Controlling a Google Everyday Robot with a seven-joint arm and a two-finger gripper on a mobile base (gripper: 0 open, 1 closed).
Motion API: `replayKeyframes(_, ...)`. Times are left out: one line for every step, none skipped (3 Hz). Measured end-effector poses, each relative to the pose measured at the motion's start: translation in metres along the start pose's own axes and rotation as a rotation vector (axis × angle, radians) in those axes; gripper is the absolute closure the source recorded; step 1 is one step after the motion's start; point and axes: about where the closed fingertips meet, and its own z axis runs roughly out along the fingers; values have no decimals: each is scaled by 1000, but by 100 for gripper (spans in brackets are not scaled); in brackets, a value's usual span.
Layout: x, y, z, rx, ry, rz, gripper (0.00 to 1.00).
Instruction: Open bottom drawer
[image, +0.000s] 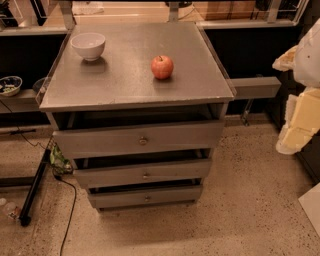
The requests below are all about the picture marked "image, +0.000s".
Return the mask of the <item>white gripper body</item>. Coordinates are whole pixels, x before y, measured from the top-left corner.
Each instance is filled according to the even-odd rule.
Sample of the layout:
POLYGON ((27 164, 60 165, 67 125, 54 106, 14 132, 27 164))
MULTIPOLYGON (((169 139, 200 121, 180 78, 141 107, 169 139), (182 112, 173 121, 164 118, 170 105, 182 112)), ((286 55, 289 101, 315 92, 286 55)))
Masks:
POLYGON ((320 87, 320 19, 297 46, 293 74, 294 79, 306 87, 320 87))

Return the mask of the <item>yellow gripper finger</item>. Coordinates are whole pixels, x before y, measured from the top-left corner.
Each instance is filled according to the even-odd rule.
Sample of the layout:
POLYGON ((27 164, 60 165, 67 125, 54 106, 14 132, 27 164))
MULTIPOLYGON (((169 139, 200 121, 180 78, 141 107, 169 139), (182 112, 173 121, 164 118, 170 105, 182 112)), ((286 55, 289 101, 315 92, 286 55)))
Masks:
POLYGON ((292 70, 294 68, 296 50, 297 45, 291 47, 274 61, 272 68, 282 72, 292 70))
POLYGON ((298 96, 290 94, 276 150, 285 155, 300 152, 320 130, 320 89, 307 87, 298 96))

